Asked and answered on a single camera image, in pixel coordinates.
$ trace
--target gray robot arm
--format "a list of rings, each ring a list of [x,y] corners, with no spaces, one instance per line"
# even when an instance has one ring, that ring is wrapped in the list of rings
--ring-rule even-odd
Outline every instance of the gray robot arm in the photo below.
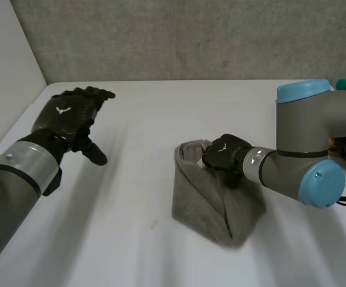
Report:
[[[53,96],[35,121],[32,133],[0,155],[0,253],[40,196],[60,185],[64,153],[81,151],[95,164],[106,156],[88,135],[109,91],[87,87]]]
[[[346,90],[326,80],[277,90],[277,149],[253,147],[243,160],[251,181],[307,205],[336,203],[344,190],[343,169],[328,160],[329,138],[346,136]]]
[[[28,136],[0,155],[0,253],[39,197],[59,186],[59,163],[65,145],[62,139],[49,142],[45,146],[49,150],[40,144],[44,145]],[[60,153],[49,152],[54,148],[59,148]]]

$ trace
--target metal cylinder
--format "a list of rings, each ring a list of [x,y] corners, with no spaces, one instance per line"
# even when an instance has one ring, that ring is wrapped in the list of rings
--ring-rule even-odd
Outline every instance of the metal cylinder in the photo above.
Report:
[[[38,195],[44,193],[59,170],[53,155],[33,142],[15,142],[0,155],[0,169],[27,180]]]
[[[267,155],[273,151],[273,149],[256,146],[246,154],[243,160],[243,174],[248,180],[257,184],[263,184],[261,181],[262,164],[264,163]]]

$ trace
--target white table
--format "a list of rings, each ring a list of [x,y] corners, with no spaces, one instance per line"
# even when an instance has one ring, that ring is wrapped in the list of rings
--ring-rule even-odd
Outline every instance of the white table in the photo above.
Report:
[[[239,250],[171,218],[174,148],[224,133],[275,148],[276,88],[292,82],[48,86],[0,153],[29,133],[52,95],[96,86],[117,94],[91,133],[109,163],[64,157],[61,187],[40,199],[0,256],[0,287],[346,286],[346,207],[317,210],[264,189],[268,212]]]

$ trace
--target gray fabric bag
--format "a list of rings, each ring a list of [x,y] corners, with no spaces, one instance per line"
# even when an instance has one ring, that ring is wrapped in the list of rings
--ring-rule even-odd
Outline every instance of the gray fabric bag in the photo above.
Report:
[[[266,211],[265,202],[259,185],[198,165],[209,145],[192,141],[175,149],[172,216],[215,243],[239,247]]]

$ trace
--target logo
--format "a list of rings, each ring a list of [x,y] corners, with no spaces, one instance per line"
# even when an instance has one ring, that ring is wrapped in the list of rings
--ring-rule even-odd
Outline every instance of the logo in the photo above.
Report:
[[[63,112],[68,112],[68,110],[72,109],[71,107],[67,108],[67,109],[59,109],[58,107],[56,107],[56,111],[59,112],[59,114],[61,115]]]

